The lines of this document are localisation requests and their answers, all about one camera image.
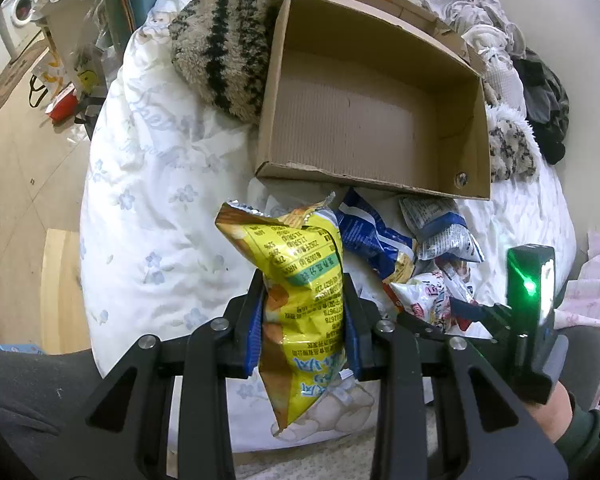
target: green sleeve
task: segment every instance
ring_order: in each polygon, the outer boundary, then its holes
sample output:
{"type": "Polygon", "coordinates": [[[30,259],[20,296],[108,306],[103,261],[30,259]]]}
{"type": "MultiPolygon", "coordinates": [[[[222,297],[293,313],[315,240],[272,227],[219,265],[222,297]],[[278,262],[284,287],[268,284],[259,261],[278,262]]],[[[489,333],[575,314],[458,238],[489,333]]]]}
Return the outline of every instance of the green sleeve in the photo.
{"type": "Polygon", "coordinates": [[[600,441],[600,412],[584,412],[569,394],[573,418],[564,435],[555,443],[555,447],[567,463],[569,471],[577,469],[600,441]]]}

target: yellow bag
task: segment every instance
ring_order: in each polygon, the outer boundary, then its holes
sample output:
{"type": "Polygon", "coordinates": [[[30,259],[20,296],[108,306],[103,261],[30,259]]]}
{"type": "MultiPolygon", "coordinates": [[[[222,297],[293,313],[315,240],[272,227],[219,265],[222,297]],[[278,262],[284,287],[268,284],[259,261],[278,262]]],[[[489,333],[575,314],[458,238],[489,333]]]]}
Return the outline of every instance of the yellow bag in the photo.
{"type": "Polygon", "coordinates": [[[265,276],[258,368],[282,431],[345,361],[338,223],[324,202],[277,219],[228,202],[216,226],[265,276]]]}

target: wooden board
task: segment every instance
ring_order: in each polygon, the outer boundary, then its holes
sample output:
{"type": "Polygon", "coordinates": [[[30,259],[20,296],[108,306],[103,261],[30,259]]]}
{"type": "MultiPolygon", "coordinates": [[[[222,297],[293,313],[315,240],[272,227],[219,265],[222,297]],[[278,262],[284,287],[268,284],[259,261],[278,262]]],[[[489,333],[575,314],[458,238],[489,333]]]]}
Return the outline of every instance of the wooden board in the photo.
{"type": "Polygon", "coordinates": [[[67,354],[91,347],[80,286],[80,235],[48,229],[40,279],[42,349],[67,354]]]}

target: washing machine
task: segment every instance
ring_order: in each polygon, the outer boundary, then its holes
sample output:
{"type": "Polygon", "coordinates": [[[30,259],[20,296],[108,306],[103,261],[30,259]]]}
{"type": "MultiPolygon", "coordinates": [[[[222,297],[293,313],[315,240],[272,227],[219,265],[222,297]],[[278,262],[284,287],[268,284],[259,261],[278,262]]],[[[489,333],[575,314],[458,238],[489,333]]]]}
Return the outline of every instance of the washing machine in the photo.
{"type": "Polygon", "coordinates": [[[12,61],[18,59],[40,33],[40,28],[31,21],[36,1],[4,0],[0,6],[0,36],[12,61]]]}

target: bed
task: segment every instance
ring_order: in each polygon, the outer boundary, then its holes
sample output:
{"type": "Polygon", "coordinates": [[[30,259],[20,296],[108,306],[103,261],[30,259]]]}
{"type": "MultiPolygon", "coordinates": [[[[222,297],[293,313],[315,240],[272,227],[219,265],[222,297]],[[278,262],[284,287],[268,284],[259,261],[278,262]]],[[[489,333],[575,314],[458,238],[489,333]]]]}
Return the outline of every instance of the bed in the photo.
{"type": "MultiPolygon", "coordinates": [[[[297,201],[317,202],[332,190],[342,192],[328,184],[253,178],[256,128],[205,105],[172,67],[168,25],[188,1],[158,0],[132,35],[93,135],[80,258],[93,355],[103,375],[141,335],[163,340],[187,335],[221,316],[228,300],[247,289],[253,266],[214,225],[224,200],[276,212],[297,201]]],[[[366,190],[364,196],[390,227],[404,229],[394,195],[366,190]]],[[[506,249],[525,243],[555,247],[557,290],[562,287],[574,260],[575,237],[554,168],[539,161],[536,180],[495,183],[489,202],[459,200],[458,205],[486,258],[472,270],[478,301],[506,302],[506,249]]],[[[360,295],[389,313],[390,302],[371,270],[351,254],[344,264],[360,295]]],[[[484,336],[479,324],[470,330],[468,335],[484,336]]],[[[176,382],[173,445],[179,391],[176,382]]],[[[320,453],[343,449],[356,462],[372,449],[372,434],[365,430],[375,424],[378,385],[359,384],[346,372],[278,437],[257,371],[246,381],[229,380],[227,397],[234,452],[310,444],[347,433],[355,435],[325,444],[320,453]],[[350,444],[346,450],[343,442],[350,444]]],[[[260,471],[251,466],[245,476],[260,471]]]]}

